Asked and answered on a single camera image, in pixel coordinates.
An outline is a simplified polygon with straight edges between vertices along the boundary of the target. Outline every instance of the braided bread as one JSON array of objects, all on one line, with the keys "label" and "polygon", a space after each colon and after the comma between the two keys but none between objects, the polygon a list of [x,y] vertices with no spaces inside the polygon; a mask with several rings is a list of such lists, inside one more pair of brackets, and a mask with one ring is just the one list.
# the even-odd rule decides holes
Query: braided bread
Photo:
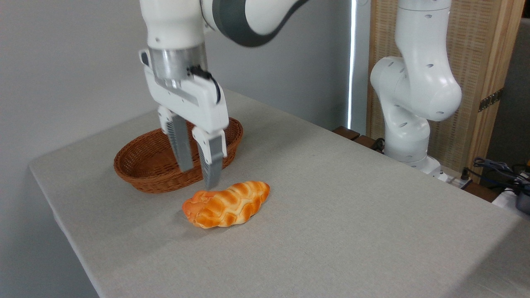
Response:
[{"label": "braided bread", "polygon": [[269,191],[269,185],[260,181],[236,183],[221,191],[201,190],[182,204],[182,211],[190,223],[203,229],[242,224],[259,211]]}]

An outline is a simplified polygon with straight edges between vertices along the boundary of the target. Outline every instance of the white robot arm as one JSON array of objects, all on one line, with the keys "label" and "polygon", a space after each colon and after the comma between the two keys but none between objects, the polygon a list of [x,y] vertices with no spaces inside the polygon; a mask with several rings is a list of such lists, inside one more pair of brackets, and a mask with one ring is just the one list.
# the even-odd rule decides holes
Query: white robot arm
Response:
[{"label": "white robot arm", "polygon": [[186,121],[195,124],[207,188],[226,156],[228,113],[223,89],[207,72],[204,31],[210,27],[242,46],[269,42],[307,0],[140,0],[148,50],[140,52],[149,91],[181,171],[193,168]]},{"label": "white robot arm", "polygon": [[462,98],[447,60],[450,8],[451,0],[399,0],[395,41],[403,58],[381,59],[370,76],[385,119],[385,155],[442,180],[439,162],[427,155],[427,119],[449,118]]}]

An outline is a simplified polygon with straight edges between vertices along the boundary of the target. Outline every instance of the black cord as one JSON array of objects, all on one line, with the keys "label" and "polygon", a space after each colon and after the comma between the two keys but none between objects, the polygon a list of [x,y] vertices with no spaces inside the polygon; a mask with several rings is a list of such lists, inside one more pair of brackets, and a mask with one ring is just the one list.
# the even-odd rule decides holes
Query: black cord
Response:
[{"label": "black cord", "polygon": [[372,148],[373,150],[379,150],[382,152],[385,149],[385,139],[378,138],[375,140],[374,147],[375,148]]},{"label": "black cord", "polygon": [[206,80],[211,80],[214,83],[215,91],[217,92],[217,101],[215,104],[218,104],[221,101],[221,88],[210,72],[203,70],[200,65],[191,66],[188,68],[188,72],[190,74],[198,75]]},{"label": "black cord", "polygon": [[518,190],[518,191],[521,191],[523,192],[524,194],[526,194],[527,196],[530,196],[530,190],[528,188],[525,188],[524,186],[523,187],[519,187],[518,185],[520,185],[520,183],[505,183],[505,182],[500,182],[500,181],[496,181],[496,180],[492,180],[492,179],[489,179],[487,177],[485,177],[484,175],[480,175],[479,173],[477,172],[474,172],[472,171],[471,169],[465,167],[464,170],[468,171],[469,173],[477,176],[477,177],[480,177],[490,183],[494,183],[494,184],[497,184],[497,185],[500,185],[500,186],[503,186],[503,187],[506,187],[506,188],[510,188],[510,189],[513,189],[513,190]]}]

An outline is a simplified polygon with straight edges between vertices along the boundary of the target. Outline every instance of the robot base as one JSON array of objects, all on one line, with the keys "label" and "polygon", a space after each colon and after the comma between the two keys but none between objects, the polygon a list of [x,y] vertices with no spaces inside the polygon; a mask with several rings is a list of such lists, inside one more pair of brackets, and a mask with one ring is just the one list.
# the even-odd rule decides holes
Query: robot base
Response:
[{"label": "robot base", "polygon": [[447,181],[447,174],[441,170],[440,163],[428,155],[420,161],[404,162],[404,164],[410,166],[411,168],[420,170],[423,173],[433,176],[434,178],[437,178],[441,181]]}]

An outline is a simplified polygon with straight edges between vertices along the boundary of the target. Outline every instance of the brown wicker basket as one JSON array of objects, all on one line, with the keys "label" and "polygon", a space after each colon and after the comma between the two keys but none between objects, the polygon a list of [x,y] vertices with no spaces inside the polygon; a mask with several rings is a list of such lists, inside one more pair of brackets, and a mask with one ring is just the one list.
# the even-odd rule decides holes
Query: brown wicker basket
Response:
[{"label": "brown wicker basket", "polygon": [[[193,169],[180,171],[171,144],[159,128],[135,138],[118,152],[114,158],[116,174],[136,189],[151,194],[177,190],[202,180],[199,151],[191,136],[193,124],[187,125]],[[223,159],[223,169],[234,160],[243,137],[241,123],[230,118],[225,134],[228,156]]]}]

